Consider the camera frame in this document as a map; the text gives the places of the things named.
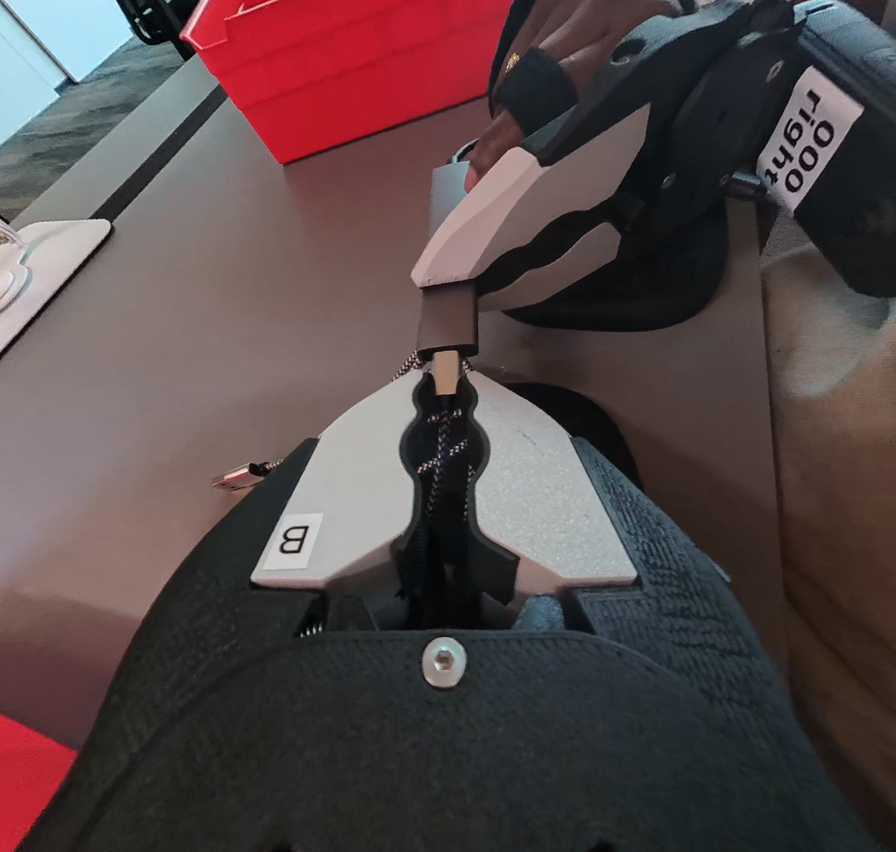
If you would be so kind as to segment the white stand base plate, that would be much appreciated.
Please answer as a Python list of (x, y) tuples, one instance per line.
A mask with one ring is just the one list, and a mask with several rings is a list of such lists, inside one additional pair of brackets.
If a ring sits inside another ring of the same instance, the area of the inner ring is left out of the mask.
[(42, 221), (16, 231), (29, 243), (30, 277), (11, 306), (1, 311), (2, 353), (107, 240), (113, 225), (103, 218)]

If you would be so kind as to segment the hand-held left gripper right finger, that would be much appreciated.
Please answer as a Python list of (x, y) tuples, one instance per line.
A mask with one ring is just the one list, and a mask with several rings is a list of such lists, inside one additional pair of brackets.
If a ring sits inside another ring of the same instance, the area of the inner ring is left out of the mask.
[(571, 589), (630, 587), (637, 571), (572, 436), (552, 416), (479, 372), (465, 377), (468, 569), (499, 604)]

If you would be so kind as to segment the red plastic bin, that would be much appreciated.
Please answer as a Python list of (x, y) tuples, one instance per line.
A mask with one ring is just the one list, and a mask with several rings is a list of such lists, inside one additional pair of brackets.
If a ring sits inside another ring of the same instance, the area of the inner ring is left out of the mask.
[(13, 851), (49, 804), (77, 752), (1, 717), (1, 850)]
[(485, 96), (513, 0), (200, 0), (188, 42), (278, 163)]

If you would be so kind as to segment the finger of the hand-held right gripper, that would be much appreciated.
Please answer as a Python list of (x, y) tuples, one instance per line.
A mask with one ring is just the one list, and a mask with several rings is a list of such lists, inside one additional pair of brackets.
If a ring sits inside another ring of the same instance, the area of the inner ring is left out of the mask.
[(506, 152), (436, 229), (411, 272), (414, 284), (474, 279), (555, 219), (601, 205), (639, 154), (650, 112), (641, 107), (553, 165), (523, 148)]
[(610, 264), (620, 241), (620, 232), (611, 224), (599, 225), (556, 261), (529, 269), (504, 289), (483, 295), (481, 309), (516, 310), (542, 303)]

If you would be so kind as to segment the person's right hand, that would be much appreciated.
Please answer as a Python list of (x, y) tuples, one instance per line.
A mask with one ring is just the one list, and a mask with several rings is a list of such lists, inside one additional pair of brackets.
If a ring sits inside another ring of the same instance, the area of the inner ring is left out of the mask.
[(469, 157), (465, 190), (574, 107), (633, 29), (694, 11), (694, 0), (514, 0), (488, 81), (491, 121)]

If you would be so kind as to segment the person's beige trousers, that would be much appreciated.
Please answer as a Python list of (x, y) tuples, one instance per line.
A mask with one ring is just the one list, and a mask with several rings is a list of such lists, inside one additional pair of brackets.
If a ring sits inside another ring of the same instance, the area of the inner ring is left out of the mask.
[(763, 264), (791, 686), (806, 732), (894, 850), (894, 300), (811, 244)]

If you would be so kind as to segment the black rounded pad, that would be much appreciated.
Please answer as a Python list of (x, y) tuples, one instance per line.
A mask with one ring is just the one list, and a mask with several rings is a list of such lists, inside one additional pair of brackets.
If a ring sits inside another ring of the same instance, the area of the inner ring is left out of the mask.
[(638, 490), (644, 490), (633, 454), (613, 418), (597, 403), (569, 388), (512, 382), (509, 391), (548, 414), (573, 438), (587, 441)]

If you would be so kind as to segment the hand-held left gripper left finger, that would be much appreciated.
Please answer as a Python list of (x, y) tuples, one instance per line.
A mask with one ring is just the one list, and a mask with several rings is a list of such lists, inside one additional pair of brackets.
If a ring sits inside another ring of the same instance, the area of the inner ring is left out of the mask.
[(347, 588), (392, 569), (392, 547), (409, 528), (415, 506), (400, 445), (419, 417), (415, 394), (429, 377), (402, 375), (320, 434), (264, 545), (252, 584)]

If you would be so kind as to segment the grey usb hub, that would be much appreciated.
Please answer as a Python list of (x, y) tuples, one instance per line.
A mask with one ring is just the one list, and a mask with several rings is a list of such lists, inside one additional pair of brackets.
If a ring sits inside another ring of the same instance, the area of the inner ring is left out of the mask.
[[(463, 157), (471, 144), (460, 149), (445, 165), (432, 172), (429, 201), (429, 238), (465, 196), (468, 162)], [(424, 363), (436, 353), (455, 351), (461, 358), (479, 353), (478, 304), (470, 281), (427, 287), (421, 292), (416, 351)]]

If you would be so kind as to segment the round white charging disc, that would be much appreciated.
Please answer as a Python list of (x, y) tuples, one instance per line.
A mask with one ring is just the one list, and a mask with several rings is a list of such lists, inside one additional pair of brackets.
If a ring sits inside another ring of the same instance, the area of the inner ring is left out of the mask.
[(1, 311), (6, 310), (28, 285), (26, 265), (29, 243), (4, 220), (1, 221)]

